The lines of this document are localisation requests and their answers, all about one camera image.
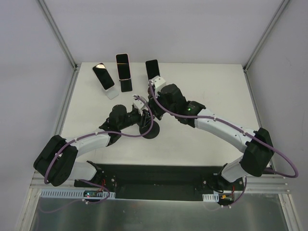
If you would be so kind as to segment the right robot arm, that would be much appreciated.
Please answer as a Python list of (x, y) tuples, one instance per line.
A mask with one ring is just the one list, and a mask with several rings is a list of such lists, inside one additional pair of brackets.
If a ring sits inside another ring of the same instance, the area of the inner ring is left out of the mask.
[(149, 104), (158, 119), (168, 113), (184, 125), (221, 138), (242, 153), (233, 162), (226, 163), (215, 177), (220, 189), (229, 189), (237, 179), (244, 176), (261, 177), (270, 171), (267, 166), (274, 152), (270, 149), (272, 142), (267, 130), (245, 130), (218, 118), (204, 105), (186, 100), (175, 84), (163, 85), (159, 91), (155, 88), (155, 84), (149, 84)]

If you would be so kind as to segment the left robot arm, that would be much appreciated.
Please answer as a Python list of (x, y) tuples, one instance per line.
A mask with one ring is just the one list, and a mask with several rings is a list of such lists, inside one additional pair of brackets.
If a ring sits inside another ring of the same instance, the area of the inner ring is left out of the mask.
[(44, 177), (45, 184), (59, 186), (71, 177), (74, 170), (85, 169), (75, 180), (85, 181), (91, 187), (103, 186), (103, 171), (95, 163), (87, 161), (80, 166), (76, 158), (92, 150), (114, 144), (124, 134), (121, 132), (137, 124), (140, 136), (147, 135), (154, 126), (154, 115), (150, 108), (131, 112), (123, 105), (112, 108), (106, 121), (94, 132), (78, 138), (66, 139), (60, 135), (51, 137), (34, 162), (34, 168)]

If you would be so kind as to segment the black round-base clamp stand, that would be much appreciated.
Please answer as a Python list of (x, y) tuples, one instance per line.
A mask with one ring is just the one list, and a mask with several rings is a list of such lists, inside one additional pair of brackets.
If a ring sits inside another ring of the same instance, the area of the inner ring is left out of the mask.
[(156, 121), (151, 120), (151, 116), (149, 113), (144, 113), (141, 117), (141, 122), (138, 124), (140, 134), (144, 134), (149, 130), (151, 122), (153, 122), (152, 128), (147, 134), (143, 135), (143, 137), (148, 140), (154, 139), (158, 136), (160, 132), (159, 124)]

